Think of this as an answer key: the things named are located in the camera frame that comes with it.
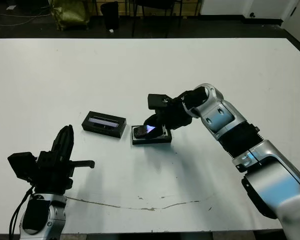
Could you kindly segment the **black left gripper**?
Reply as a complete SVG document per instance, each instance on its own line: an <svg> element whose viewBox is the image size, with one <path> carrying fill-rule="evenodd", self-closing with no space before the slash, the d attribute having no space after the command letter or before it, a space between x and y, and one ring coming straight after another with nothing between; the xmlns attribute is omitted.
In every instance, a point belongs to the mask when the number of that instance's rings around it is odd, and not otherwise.
<svg viewBox="0 0 300 240"><path fill-rule="evenodd" d="M38 194L64 194L72 188L75 168L93 169L93 160L70 160L74 146L73 126L64 126L53 141L51 151L41 151L37 160L38 173L34 192Z"/></svg>

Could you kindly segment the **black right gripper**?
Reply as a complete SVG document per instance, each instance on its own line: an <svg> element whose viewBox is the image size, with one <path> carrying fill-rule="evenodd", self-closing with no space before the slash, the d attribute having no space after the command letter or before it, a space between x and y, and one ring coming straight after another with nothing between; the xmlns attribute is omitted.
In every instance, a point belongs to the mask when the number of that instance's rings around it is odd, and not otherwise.
<svg viewBox="0 0 300 240"><path fill-rule="evenodd" d="M171 99L163 106L154 107L155 114L148 117L143 125L151 127L162 126L162 135L167 136L167 129L176 130L180 127L185 127L192 123L190 116L183 106L180 99Z"/></svg>

